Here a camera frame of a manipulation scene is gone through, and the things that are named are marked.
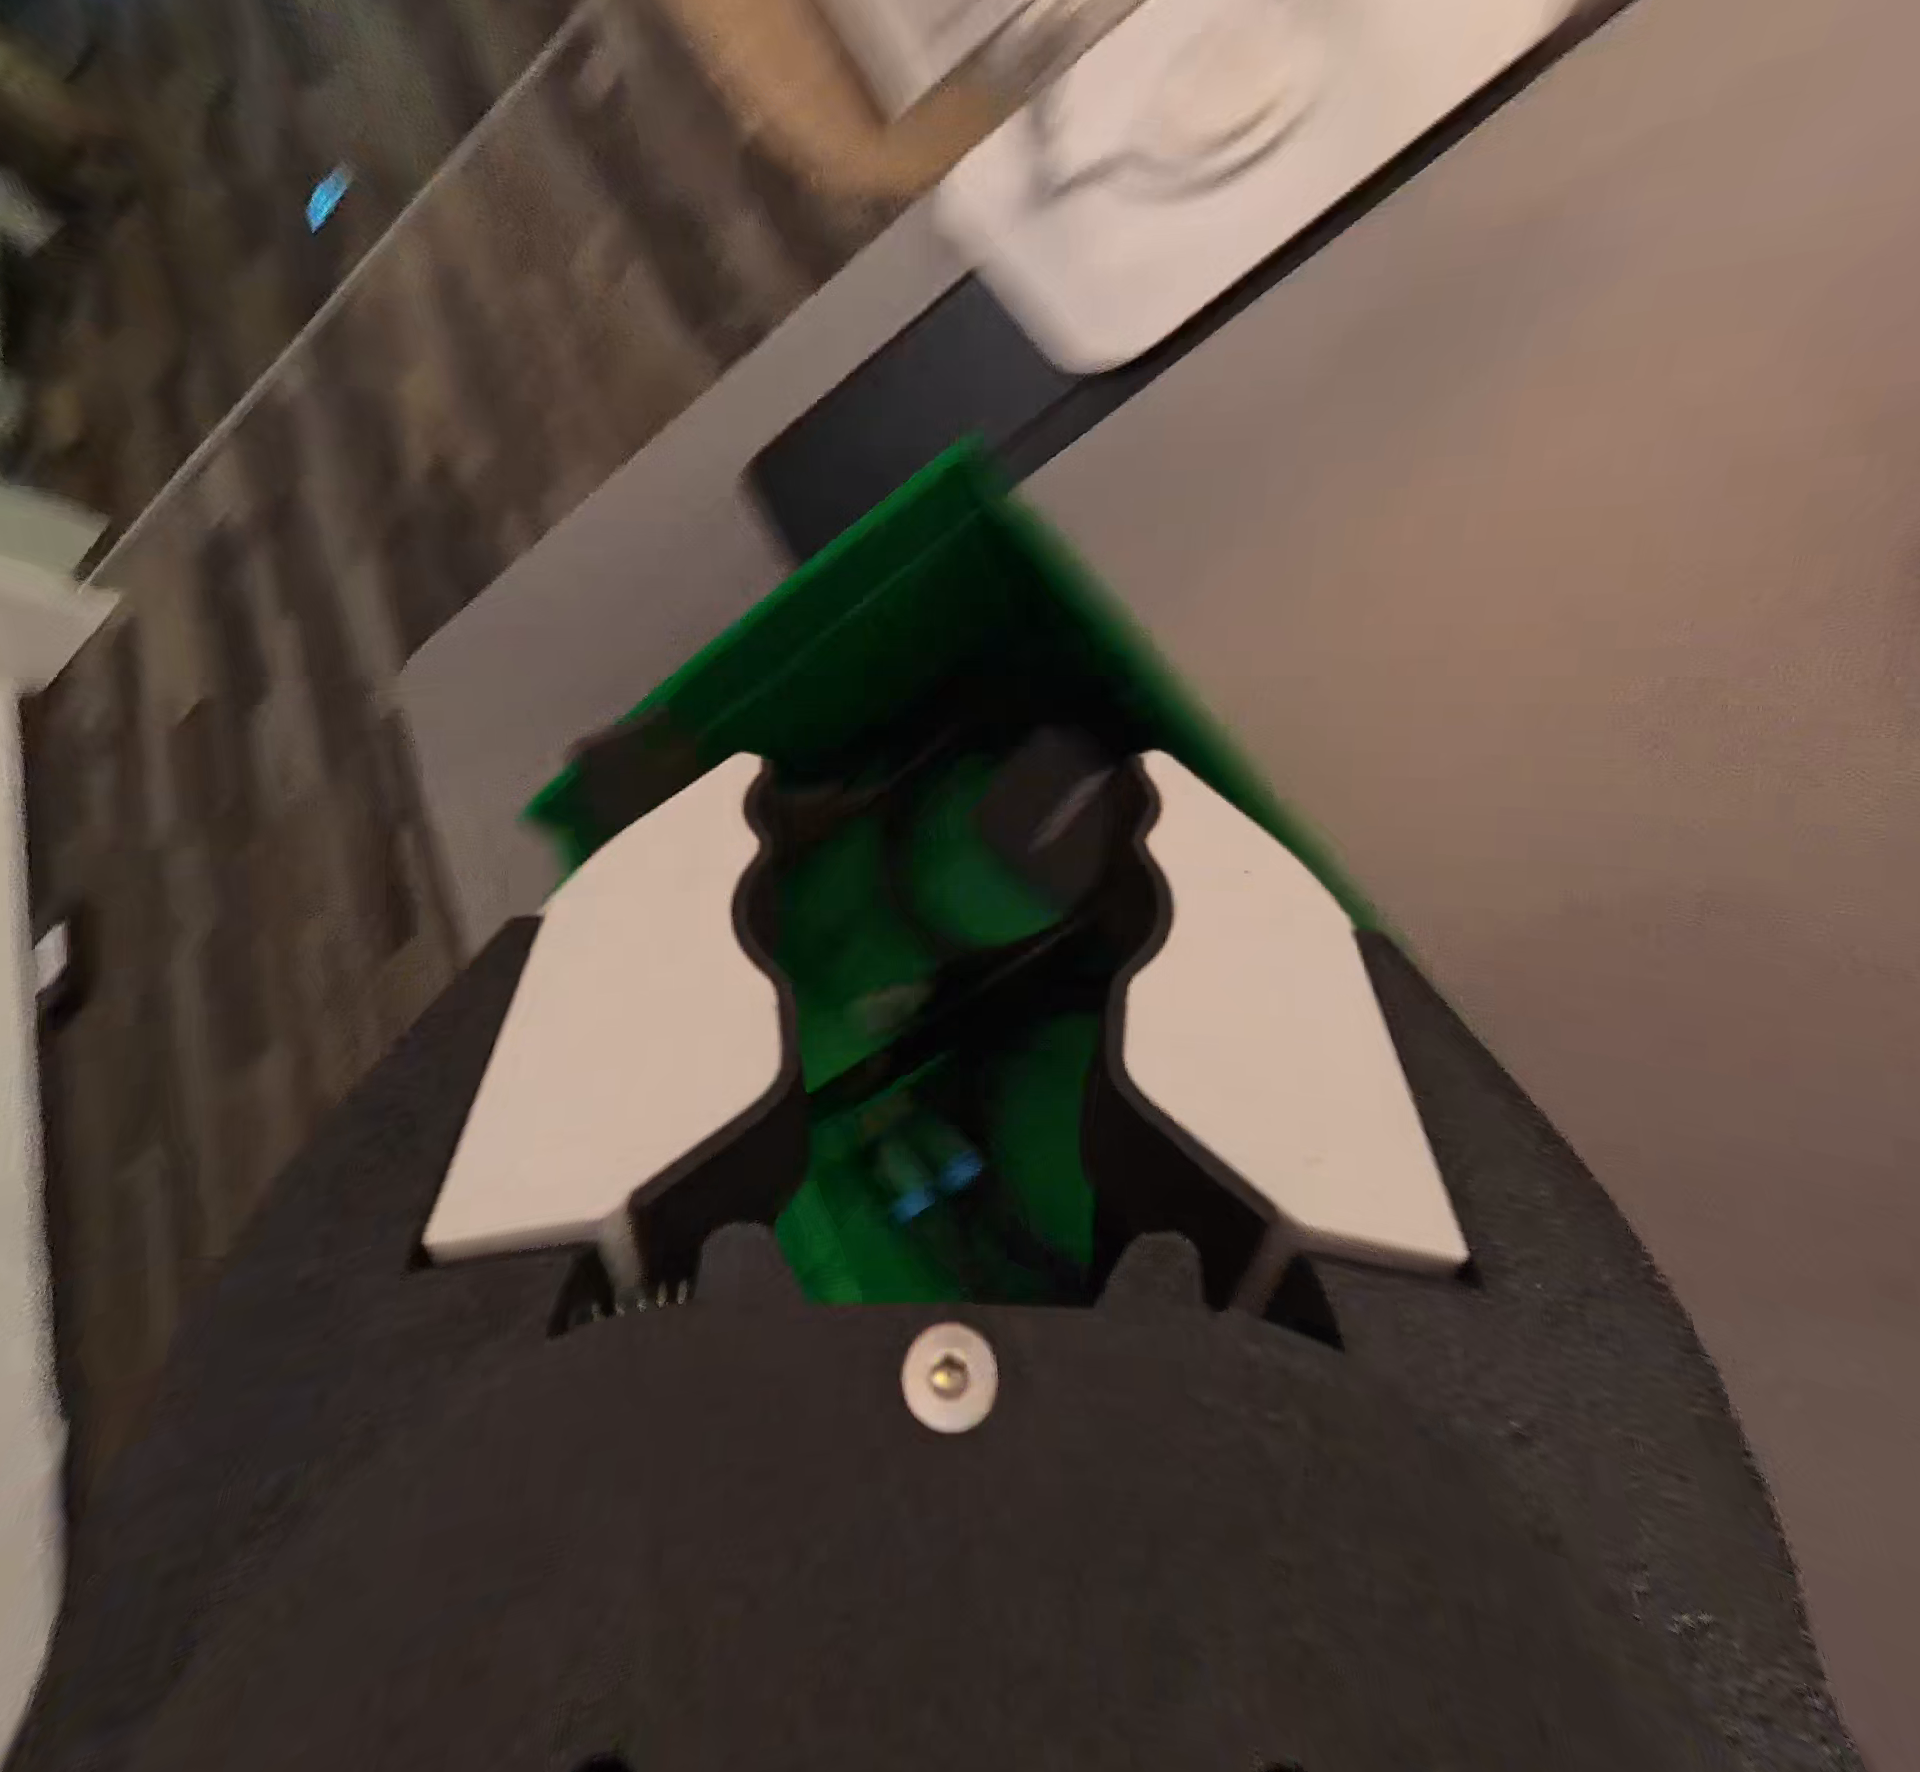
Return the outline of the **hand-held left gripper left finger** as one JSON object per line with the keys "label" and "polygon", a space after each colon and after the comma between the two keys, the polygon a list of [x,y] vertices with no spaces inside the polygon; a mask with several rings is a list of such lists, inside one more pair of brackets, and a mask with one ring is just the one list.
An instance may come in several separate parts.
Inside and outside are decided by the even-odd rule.
{"label": "hand-held left gripper left finger", "polygon": [[694,1271],[801,1181],[797,1011],[752,925],[766,761],[732,755],[546,900],[422,1230],[436,1265],[610,1239]]}

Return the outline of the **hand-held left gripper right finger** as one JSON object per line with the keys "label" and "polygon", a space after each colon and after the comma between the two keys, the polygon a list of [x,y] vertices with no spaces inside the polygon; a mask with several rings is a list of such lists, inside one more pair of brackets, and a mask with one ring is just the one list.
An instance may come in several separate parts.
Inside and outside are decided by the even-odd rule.
{"label": "hand-held left gripper right finger", "polygon": [[1121,1092],[1185,1136],[1261,1234],[1456,1275],[1471,1250],[1356,923],[1172,752],[1137,768],[1162,915],[1116,990]]}

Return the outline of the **black square hub lead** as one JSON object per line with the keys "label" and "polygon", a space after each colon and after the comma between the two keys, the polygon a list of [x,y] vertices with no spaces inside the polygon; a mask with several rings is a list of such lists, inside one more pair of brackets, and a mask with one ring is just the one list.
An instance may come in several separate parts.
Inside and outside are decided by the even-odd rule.
{"label": "black square hub lead", "polygon": [[807,1084],[807,1112],[852,1112],[954,1054],[997,1044],[1052,1015],[1098,1011],[1116,973],[1116,945],[1085,917],[948,960],[871,1051]]}

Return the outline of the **green plastic bin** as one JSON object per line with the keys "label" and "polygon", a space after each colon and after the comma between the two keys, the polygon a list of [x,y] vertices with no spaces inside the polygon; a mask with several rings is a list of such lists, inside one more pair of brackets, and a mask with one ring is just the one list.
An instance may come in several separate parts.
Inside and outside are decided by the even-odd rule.
{"label": "green plastic bin", "polygon": [[[1137,791],[1119,873],[1064,919],[1022,898],[973,831],[989,761],[1040,722],[1087,730],[1132,763]],[[1373,923],[1327,843],[963,441],[535,791],[524,817],[572,874],[721,761],[763,757],[771,863],[752,925],[796,999],[805,1097],[871,1051],[948,960],[1076,917],[1116,945],[1098,1011],[954,1054],[852,1112],[807,1112],[807,1169],[775,1229],[812,1298],[1090,1302],[1135,1234],[1174,1230],[1196,1248],[1208,1306],[1274,1306],[1302,1250],[1261,1234],[1212,1165],[1117,1079],[1116,990],[1162,915],[1143,841],[1150,751],[1279,836],[1357,927]],[[908,1112],[973,1136],[989,1172],[903,1230],[861,1181],[858,1146]]]}

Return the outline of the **black mat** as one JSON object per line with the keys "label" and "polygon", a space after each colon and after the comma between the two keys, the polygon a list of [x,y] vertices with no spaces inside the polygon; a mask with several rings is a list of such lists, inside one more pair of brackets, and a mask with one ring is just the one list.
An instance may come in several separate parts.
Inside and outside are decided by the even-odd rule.
{"label": "black mat", "polygon": [[749,495],[797,566],[954,445],[1021,481],[1106,412],[1112,382],[1057,367],[968,277],[763,445]]}

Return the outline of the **white stand base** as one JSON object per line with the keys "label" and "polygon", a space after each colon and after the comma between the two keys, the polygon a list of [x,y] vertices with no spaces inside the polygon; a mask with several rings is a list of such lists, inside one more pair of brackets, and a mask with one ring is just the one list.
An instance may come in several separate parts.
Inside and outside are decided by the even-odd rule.
{"label": "white stand base", "polygon": [[933,225],[1068,373],[1184,328],[1578,0],[1143,0],[943,176]]}

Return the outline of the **instruction sheet on stand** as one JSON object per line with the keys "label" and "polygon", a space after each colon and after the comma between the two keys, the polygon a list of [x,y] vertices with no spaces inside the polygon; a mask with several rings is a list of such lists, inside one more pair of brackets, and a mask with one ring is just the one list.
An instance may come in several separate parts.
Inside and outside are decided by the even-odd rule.
{"label": "instruction sheet on stand", "polygon": [[724,104],[805,186],[905,204],[1014,112],[963,74],[886,120],[814,0],[660,0]]}

